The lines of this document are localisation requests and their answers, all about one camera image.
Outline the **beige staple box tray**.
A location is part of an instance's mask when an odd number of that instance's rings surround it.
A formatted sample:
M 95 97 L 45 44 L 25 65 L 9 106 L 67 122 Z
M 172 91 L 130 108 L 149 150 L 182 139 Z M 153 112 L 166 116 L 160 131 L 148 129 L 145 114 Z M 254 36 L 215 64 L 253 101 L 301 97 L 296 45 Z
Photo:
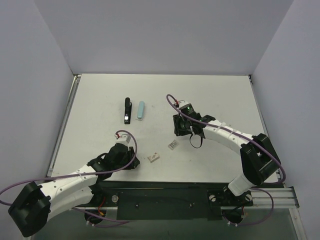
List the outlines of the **beige staple box tray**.
M 173 141 L 168 145 L 168 147 L 169 147 L 171 150 L 174 150 L 178 145 L 179 145 L 179 143 L 178 143 L 176 140 L 173 140 Z

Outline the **staple box with red label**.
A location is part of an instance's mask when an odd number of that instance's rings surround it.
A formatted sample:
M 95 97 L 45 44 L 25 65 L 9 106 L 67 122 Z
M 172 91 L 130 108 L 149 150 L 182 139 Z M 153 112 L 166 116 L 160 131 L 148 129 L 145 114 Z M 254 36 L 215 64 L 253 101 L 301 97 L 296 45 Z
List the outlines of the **staple box with red label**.
M 160 158 L 160 155 L 158 152 L 154 152 L 153 154 L 151 154 L 150 156 L 147 157 L 147 159 L 149 160 L 150 163 L 155 162 L 159 158 Z

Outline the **light blue white stapler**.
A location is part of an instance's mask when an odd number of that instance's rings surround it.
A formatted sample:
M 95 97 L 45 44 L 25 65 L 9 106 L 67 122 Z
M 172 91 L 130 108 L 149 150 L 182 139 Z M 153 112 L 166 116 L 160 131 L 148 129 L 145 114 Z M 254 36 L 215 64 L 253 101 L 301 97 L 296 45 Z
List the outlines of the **light blue white stapler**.
M 139 104 L 138 104 L 137 115 L 136 115 L 136 119 L 138 121 L 142 121 L 143 120 L 144 112 L 145 112 L 145 102 L 144 101 L 140 101 Z

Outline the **black stapler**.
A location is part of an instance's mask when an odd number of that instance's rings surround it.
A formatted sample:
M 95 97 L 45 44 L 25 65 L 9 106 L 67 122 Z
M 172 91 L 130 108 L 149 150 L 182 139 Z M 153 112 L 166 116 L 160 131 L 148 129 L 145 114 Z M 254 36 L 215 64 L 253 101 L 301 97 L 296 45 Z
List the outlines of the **black stapler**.
M 131 123 L 132 102 L 129 97 L 125 98 L 124 102 L 124 124 L 129 125 Z

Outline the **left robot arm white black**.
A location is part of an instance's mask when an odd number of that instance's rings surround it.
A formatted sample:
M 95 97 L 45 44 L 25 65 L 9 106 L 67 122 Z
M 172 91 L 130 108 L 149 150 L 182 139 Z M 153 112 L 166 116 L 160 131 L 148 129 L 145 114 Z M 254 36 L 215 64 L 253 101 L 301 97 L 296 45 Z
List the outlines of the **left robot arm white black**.
M 140 164 L 133 147 L 115 144 L 107 153 L 90 160 L 66 178 L 23 187 L 8 213 L 24 237 L 41 230 L 47 221 L 78 205 L 99 205 L 103 193 L 95 185 L 118 170 L 132 170 Z

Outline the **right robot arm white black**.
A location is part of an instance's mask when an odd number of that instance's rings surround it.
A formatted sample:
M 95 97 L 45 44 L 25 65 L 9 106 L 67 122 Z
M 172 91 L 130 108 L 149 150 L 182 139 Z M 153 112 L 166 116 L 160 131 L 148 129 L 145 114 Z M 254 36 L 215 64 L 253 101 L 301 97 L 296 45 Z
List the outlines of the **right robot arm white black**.
M 252 135 L 235 130 L 210 115 L 201 116 L 191 103 L 174 103 L 178 114 L 173 115 L 174 134 L 199 136 L 215 141 L 240 155 L 242 173 L 235 177 L 223 192 L 224 201 L 236 204 L 250 188 L 262 185 L 280 168 L 280 160 L 270 139 L 263 133 Z

